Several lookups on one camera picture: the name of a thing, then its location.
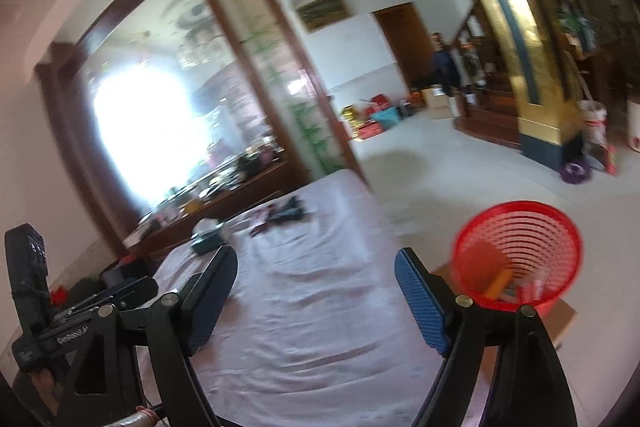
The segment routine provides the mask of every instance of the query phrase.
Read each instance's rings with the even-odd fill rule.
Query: red basket
[[[519,303],[488,299],[470,283],[474,270],[487,259],[472,247],[479,241],[490,243],[508,258],[515,280],[545,273],[540,298]],[[573,283],[582,262],[582,240],[573,221],[558,209],[537,201],[497,204],[478,214],[458,234],[453,247],[451,275],[461,290],[480,306],[516,311],[527,303],[541,316]]]

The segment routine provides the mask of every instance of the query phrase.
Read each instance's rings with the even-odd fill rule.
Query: basket rim
[[[490,308],[494,310],[500,311],[508,311],[515,312],[517,309],[522,306],[524,303],[507,303],[493,299],[487,299],[481,293],[473,291],[467,288],[460,277],[460,273],[458,271],[458,261],[460,259],[460,254],[462,253],[460,247],[462,242],[465,240],[466,236],[472,230],[484,223],[487,219],[491,217],[500,216],[500,214],[506,214],[508,212],[536,212],[542,214],[543,216],[547,216],[555,220],[562,227],[566,229],[568,232],[575,248],[575,262],[572,267],[571,273],[569,277],[567,277],[566,281],[551,295],[546,296],[544,299],[538,299],[536,301],[530,301],[527,304],[530,304],[533,307],[541,306],[547,303],[555,302],[558,298],[564,294],[567,289],[574,283],[580,268],[582,267],[582,237],[580,236],[580,232],[578,231],[578,227],[575,226],[575,223],[564,213],[558,210],[556,207],[551,206],[550,204],[540,203],[539,201],[530,201],[530,200],[516,200],[516,201],[507,201],[505,203],[498,203],[486,210],[483,210],[471,220],[469,220],[464,227],[458,232],[456,238],[453,242],[453,251],[451,256],[451,276],[453,280],[456,282],[458,287],[463,291],[466,295],[469,295],[478,305],[484,308]]]

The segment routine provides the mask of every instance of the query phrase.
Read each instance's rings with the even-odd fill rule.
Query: person in dark clothing
[[[456,63],[442,39],[442,33],[432,33],[433,42],[433,73],[438,82],[442,84],[442,90],[447,96],[452,96],[452,88],[460,89],[460,74]]]

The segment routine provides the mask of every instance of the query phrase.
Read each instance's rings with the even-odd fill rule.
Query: brown door
[[[374,12],[407,86],[431,73],[431,38],[413,3]]]

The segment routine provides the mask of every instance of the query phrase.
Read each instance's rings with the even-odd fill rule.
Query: white bed sheet
[[[351,171],[295,193],[306,221],[256,237],[246,215],[228,224],[238,277],[209,343],[191,359],[212,408],[244,427],[409,426],[442,358],[396,282],[399,240]],[[209,259],[176,248],[156,272],[160,291]],[[147,354],[140,369],[157,403]],[[486,393],[480,379],[466,427],[478,424]]]

